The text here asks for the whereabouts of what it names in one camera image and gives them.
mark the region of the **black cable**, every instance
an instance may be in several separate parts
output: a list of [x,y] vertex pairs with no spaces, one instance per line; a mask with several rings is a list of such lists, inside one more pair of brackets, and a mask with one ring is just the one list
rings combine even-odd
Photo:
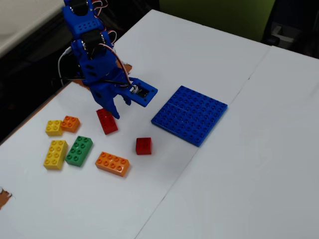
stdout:
[[[74,81],[74,80],[85,80],[85,79],[80,77],[61,77],[61,78],[58,78],[57,80]],[[120,82],[120,81],[99,80],[97,82],[125,85],[125,82]]]

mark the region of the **green chair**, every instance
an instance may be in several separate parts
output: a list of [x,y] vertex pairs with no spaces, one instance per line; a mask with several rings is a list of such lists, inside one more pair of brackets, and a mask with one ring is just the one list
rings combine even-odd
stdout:
[[255,41],[262,40],[274,3],[275,0],[159,0],[162,12]]

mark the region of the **2x2 yellow brick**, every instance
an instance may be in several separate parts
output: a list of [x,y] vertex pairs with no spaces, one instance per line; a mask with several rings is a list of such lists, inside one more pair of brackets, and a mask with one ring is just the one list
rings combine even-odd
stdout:
[[45,132],[48,136],[62,135],[61,120],[50,120],[46,126]]
[[44,161],[46,169],[61,169],[68,144],[65,140],[53,140]]

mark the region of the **lego brick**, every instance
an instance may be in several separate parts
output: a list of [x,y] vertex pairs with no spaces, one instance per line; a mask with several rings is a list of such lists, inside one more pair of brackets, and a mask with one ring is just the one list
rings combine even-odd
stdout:
[[93,142],[90,138],[78,136],[66,156],[65,161],[68,164],[81,167],[92,147],[92,144]]
[[102,170],[124,177],[130,162],[127,159],[102,152],[95,165]]
[[46,169],[61,169],[68,144],[65,140],[53,140],[44,161]]
[[227,107],[181,86],[154,116],[152,123],[199,147]]
[[112,114],[105,109],[97,110],[101,126],[105,134],[109,134],[118,130],[118,127],[115,123],[114,117]]
[[152,139],[137,138],[136,139],[136,154],[137,155],[152,154]]
[[46,126],[46,134],[48,136],[62,135],[61,120],[50,120]]
[[64,131],[75,133],[80,125],[80,121],[76,117],[66,116],[61,123],[61,128]]

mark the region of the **wire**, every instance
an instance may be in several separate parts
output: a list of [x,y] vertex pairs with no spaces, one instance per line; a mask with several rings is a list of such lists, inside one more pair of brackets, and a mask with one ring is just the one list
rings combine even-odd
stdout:
[[[68,81],[76,81],[76,80],[85,80],[85,78],[81,78],[81,77],[61,77],[58,80],[68,80]],[[110,80],[99,80],[98,82],[104,82],[104,83],[111,83],[111,84],[119,84],[122,85],[123,82],[121,81],[110,81]]]
[[101,3],[101,6],[97,6],[97,7],[94,8],[94,10],[98,9],[97,15],[100,15],[100,13],[102,11],[102,8],[105,8],[105,7],[107,7],[109,5],[107,0],[104,0],[104,1],[106,2],[106,5],[103,5],[103,2],[101,0],[92,1],[92,4],[97,3],[97,2]]
[[117,59],[117,60],[119,61],[119,63],[121,64],[122,70],[124,71],[124,74],[125,74],[125,76],[126,76],[126,80],[128,81],[128,83],[129,83],[130,86],[133,86],[133,85],[131,84],[131,81],[130,81],[128,72],[126,71],[126,69],[125,69],[125,67],[124,67],[124,65],[123,65],[123,63],[122,63],[122,61],[120,60],[120,58],[119,58],[119,56],[116,54],[116,52],[115,52],[111,47],[109,47],[108,45],[105,45],[105,44],[103,44],[103,43],[100,43],[99,45],[104,46],[105,48],[109,49],[109,50],[115,55],[116,59]]
[[61,70],[60,70],[60,61],[61,59],[63,58],[63,56],[65,56],[66,54],[70,53],[72,51],[71,47],[69,46],[63,53],[62,55],[60,56],[59,60],[58,60],[58,73],[59,73],[59,77],[60,77],[60,80],[61,80],[61,84],[62,84],[62,87],[64,86],[63,84],[63,80],[62,80],[62,76],[61,76]]
[[112,41],[112,44],[114,44],[114,42],[116,41],[116,38],[118,37],[118,34],[116,33],[115,30],[109,30],[109,31],[108,31],[108,34],[110,34],[110,33],[115,33],[115,38],[114,38],[114,40]]

